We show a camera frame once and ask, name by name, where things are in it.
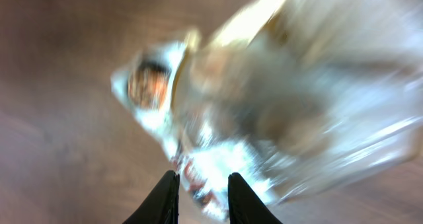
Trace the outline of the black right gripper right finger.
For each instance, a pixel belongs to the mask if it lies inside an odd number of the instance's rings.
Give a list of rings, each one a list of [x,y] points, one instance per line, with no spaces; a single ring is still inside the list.
[[[238,172],[228,177],[228,205],[230,224],[282,224]]]

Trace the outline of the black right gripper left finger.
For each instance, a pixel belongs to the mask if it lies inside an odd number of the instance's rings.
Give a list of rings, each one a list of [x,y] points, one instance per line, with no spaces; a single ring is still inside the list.
[[[168,170],[123,224],[177,224],[180,175]]]

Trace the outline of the brown white wrapper packet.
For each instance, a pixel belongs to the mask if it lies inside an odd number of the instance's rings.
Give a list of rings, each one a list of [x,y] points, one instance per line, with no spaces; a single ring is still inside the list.
[[[194,60],[184,40],[158,44],[112,75],[112,92],[160,144],[180,175],[179,189],[208,217],[230,222],[230,174],[238,172],[267,208],[275,195],[237,110],[190,89],[184,73]]]

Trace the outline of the brown Pantree pouch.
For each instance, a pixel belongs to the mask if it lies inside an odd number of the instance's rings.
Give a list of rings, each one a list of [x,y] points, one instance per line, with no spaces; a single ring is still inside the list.
[[[190,89],[237,110],[270,203],[422,149],[422,0],[282,0],[254,37],[198,51]]]

